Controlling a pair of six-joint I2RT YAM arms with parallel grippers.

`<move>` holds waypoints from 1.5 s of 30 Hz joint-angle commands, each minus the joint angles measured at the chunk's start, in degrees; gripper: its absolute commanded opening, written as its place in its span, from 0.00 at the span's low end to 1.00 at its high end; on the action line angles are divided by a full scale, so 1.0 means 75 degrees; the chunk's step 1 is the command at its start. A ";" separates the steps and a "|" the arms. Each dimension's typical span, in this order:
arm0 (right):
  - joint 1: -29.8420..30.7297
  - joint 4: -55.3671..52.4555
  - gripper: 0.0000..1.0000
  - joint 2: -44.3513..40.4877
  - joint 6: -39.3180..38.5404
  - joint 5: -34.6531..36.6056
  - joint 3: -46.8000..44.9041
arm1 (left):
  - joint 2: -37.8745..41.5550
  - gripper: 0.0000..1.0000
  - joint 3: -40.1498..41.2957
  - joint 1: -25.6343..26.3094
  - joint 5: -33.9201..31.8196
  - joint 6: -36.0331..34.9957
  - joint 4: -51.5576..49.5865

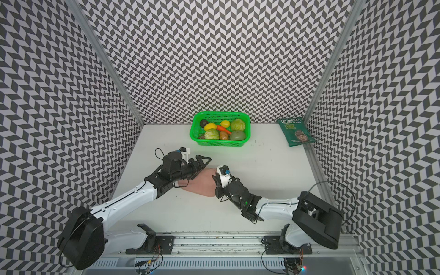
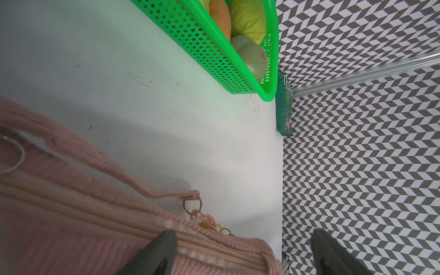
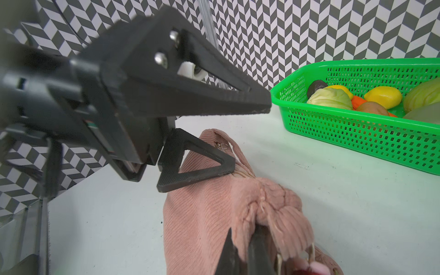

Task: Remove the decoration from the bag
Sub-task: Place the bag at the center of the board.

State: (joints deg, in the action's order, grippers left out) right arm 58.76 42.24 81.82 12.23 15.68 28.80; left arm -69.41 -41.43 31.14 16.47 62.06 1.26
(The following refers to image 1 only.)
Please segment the pink corduroy bag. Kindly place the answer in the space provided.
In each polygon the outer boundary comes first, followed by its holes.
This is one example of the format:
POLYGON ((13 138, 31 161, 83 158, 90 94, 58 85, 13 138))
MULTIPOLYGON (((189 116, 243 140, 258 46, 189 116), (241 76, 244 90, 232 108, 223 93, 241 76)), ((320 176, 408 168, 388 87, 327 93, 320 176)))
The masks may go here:
POLYGON ((190 193, 202 195, 205 197, 215 197, 216 184, 213 179, 217 170, 215 168, 205 168, 201 171, 194 180, 178 181, 177 185, 183 190, 190 193))

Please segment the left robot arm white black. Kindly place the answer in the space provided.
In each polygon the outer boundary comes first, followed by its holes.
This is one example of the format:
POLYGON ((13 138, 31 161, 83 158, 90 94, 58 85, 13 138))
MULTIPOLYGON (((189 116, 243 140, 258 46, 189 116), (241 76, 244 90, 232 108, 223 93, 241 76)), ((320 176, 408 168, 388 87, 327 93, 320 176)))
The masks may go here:
POLYGON ((195 179, 211 161, 200 155, 185 160, 183 152, 170 152, 163 157, 162 164, 132 190, 91 209, 75 208, 59 236, 57 247, 61 255, 72 267, 84 270, 105 254, 126 250, 155 252, 157 234, 144 223, 127 231, 110 229, 134 210, 175 188, 178 181, 195 179))

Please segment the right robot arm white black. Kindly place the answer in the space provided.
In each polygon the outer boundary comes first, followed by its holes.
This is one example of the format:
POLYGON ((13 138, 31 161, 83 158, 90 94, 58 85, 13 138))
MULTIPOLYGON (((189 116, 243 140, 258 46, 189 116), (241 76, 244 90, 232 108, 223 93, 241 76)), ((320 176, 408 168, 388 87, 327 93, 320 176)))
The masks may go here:
POLYGON ((250 193, 240 179, 228 171, 225 175, 215 173, 213 180, 215 196, 221 202, 232 202, 250 222, 286 221, 281 244, 300 248, 315 242, 328 249, 339 247, 342 212, 311 192, 303 191, 293 199, 268 199, 250 193))

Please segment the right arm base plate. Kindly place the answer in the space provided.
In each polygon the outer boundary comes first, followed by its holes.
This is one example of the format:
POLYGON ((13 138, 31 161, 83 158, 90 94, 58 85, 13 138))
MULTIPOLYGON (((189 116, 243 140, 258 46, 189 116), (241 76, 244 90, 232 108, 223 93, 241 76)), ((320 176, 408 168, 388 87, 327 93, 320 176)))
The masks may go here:
POLYGON ((268 255, 310 255, 313 253, 310 244, 294 247, 286 241, 281 241, 280 236, 264 236, 261 240, 268 255))

